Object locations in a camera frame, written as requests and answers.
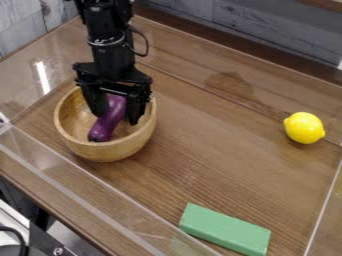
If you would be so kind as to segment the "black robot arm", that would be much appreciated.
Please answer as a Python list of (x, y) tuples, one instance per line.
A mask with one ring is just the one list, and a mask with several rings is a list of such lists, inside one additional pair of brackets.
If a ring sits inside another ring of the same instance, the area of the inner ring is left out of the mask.
[(92, 114), (101, 117), (109, 109), (107, 94), (121, 96), (127, 102), (125, 118), (136, 125), (151, 100), (152, 78), (135, 66), (133, 33), (148, 42), (129, 24), (132, 0), (73, 0), (81, 22), (86, 27), (86, 44), (92, 61), (74, 63), (76, 85)]

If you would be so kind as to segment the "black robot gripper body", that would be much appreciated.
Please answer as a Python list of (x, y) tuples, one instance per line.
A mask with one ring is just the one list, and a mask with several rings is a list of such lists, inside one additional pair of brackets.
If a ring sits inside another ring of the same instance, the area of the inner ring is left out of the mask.
[(92, 50), (92, 62), (73, 64), (76, 84), (86, 100), (104, 100), (112, 93), (135, 100), (148, 100), (152, 79), (135, 67), (135, 56), (144, 57), (147, 52), (137, 53), (133, 39), (123, 34), (111, 39), (88, 39)]

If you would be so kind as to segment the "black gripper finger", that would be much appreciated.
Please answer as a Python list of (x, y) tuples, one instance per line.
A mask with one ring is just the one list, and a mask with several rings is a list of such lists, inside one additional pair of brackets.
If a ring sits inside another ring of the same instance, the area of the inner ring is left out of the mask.
[(108, 99), (107, 93), (96, 87), (82, 86), (81, 87), (82, 97), (85, 99), (91, 113), (100, 117), (108, 111)]
[(127, 96), (127, 119), (131, 125), (136, 125), (140, 117), (145, 113), (145, 107), (149, 103), (149, 94), (133, 94)]

